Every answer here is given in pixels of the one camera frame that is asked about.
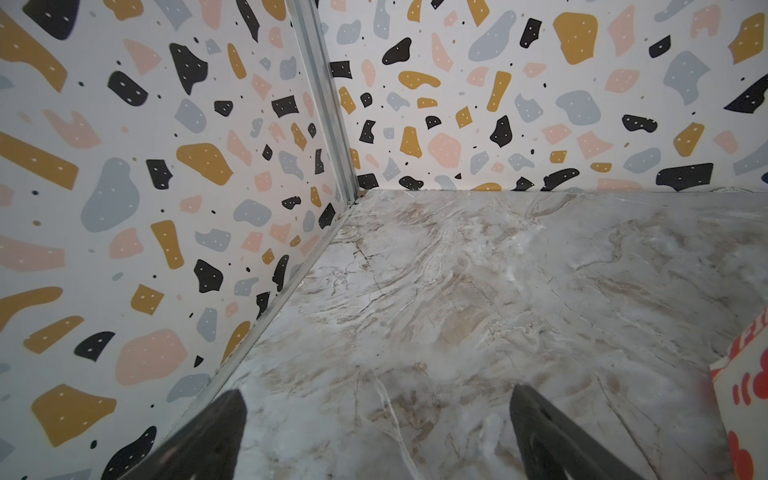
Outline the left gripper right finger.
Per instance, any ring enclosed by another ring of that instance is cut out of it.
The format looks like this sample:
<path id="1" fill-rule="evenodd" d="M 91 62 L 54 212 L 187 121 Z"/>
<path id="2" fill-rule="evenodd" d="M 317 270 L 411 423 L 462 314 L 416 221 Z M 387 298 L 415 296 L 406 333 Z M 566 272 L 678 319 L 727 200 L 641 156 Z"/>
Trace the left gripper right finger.
<path id="1" fill-rule="evenodd" d="M 638 479 L 533 387 L 514 386 L 509 413 L 529 479 Z"/>

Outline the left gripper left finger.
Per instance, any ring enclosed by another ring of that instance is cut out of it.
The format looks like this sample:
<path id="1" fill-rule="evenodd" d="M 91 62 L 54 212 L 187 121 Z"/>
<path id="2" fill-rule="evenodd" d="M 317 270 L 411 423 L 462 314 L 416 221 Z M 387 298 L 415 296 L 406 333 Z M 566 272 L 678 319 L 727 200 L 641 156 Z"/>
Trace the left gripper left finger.
<path id="1" fill-rule="evenodd" d="M 221 479 L 234 477 L 247 408 L 237 389 L 223 392 L 126 479 Z"/>

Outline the white paper bag with flower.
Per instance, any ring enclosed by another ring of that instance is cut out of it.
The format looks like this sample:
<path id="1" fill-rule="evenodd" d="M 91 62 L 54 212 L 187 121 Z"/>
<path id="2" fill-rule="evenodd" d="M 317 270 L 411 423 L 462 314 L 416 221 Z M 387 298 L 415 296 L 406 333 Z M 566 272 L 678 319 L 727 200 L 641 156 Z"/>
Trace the white paper bag with flower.
<path id="1" fill-rule="evenodd" d="M 767 312 L 762 311 L 710 365 L 737 479 L 767 477 Z"/>

